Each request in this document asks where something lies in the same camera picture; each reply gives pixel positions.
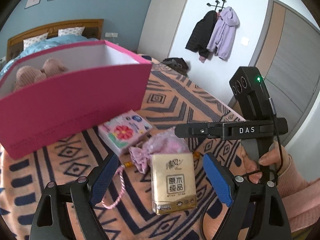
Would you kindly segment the pink sleeve right forearm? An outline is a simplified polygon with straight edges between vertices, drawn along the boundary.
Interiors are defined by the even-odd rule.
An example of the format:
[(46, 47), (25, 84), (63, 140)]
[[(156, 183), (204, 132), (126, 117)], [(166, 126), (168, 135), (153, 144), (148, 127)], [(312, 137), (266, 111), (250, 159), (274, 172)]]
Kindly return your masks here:
[(279, 176), (278, 192), (283, 201), (291, 232), (308, 228), (319, 219), (319, 179), (307, 181), (297, 170), (292, 157)]

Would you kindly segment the right hand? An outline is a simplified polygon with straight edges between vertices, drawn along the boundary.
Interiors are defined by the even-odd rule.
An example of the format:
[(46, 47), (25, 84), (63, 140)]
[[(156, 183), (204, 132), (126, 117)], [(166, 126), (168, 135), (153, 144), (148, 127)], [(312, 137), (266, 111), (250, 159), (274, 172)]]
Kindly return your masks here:
[(242, 157), (246, 173), (251, 173), (259, 170), (262, 166), (274, 165), (277, 175), (281, 176), (291, 164), (291, 156), (287, 153), (284, 146), (280, 146), (277, 141), (270, 146), (270, 149), (258, 161), (251, 159), (243, 146), (240, 147), (239, 154)]

